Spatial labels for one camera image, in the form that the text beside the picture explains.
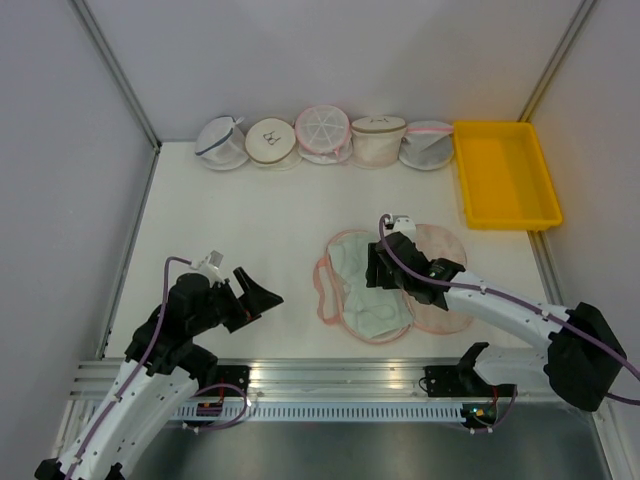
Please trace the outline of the pale green white bra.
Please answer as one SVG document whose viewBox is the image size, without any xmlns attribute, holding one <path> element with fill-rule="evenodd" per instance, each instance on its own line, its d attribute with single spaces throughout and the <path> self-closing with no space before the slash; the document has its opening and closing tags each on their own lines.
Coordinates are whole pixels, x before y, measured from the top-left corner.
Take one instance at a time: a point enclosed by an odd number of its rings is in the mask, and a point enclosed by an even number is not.
<svg viewBox="0 0 640 480">
<path fill-rule="evenodd" d="M 400 292 L 366 286 L 368 247 L 376 240 L 368 231 L 343 231 L 329 241 L 325 258 L 338 320 L 360 340 L 383 344 L 404 335 L 414 319 Z"/>
</svg>

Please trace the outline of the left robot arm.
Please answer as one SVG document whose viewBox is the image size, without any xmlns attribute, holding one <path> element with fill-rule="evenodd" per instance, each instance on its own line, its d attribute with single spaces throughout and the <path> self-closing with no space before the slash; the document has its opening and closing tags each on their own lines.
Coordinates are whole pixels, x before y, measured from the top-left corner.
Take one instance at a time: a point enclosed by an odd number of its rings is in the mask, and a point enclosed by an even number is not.
<svg viewBox="0 0 640 480">
<path fill-rule="evenodd" d="M 165 280 L 160 305 L 133 334 L 118 374 L 70 448 L 36 468 L 38 479 L 124 479 L 174 412 L 218 385 L 218 359 L 195 337 L 224 327 L 234 333 L 283 304 L 243 268 L 236 295 L 214 267 Z"/>
</svg>

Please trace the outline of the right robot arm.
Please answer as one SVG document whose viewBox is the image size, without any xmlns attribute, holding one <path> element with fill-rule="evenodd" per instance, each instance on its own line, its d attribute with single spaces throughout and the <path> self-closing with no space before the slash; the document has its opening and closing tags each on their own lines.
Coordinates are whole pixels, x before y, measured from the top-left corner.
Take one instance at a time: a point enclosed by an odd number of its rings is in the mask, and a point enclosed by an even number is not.
<svg viewBox="0 0 640 480">
<path fill-rule="evenodd" d="M 611 388 L 631 365 L 603 314 L 535 302 L 497 287 L 446 258 L 428 259 L 401 233 L 367 247 L 366 285 L 400 290 L 423 305 L 462 313 L 526 343 L 524 349 L 474 343 L 455 366 L 459 388 L 478 395 L 492 387 L 553 391 L 587 412 L 616 396 Z"/>
</svg>

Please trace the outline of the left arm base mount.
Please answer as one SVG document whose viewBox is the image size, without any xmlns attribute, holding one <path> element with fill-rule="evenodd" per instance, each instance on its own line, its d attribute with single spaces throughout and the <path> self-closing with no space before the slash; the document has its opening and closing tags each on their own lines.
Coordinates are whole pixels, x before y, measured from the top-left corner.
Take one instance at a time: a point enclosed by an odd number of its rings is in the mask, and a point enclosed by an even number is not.
<svg viewBox="0 0 640 480">
<path fill-rule="evenodd" d="M 209 382 L 211 389 L 206 392 L 198 392 L 197 397 L 211 398 L 240 398 L 241 390 L 248 392 L 251 368 L 248 365 L 219 365 L 216 375 Z"/>
</svg>

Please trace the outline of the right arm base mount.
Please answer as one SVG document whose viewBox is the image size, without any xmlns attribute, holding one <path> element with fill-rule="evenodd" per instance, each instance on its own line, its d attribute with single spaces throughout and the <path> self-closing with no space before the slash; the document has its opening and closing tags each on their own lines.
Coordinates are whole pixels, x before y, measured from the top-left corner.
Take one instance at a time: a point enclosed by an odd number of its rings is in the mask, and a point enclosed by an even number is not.
<svg viewBox="0 0 640 480">
<path fill-rule="evenodd" d="M 424 385 L 429 397 L 471 398 L 483 394 L 483 387 L 475 377 L 455 365 L 424 367 Z"/>
</svg>

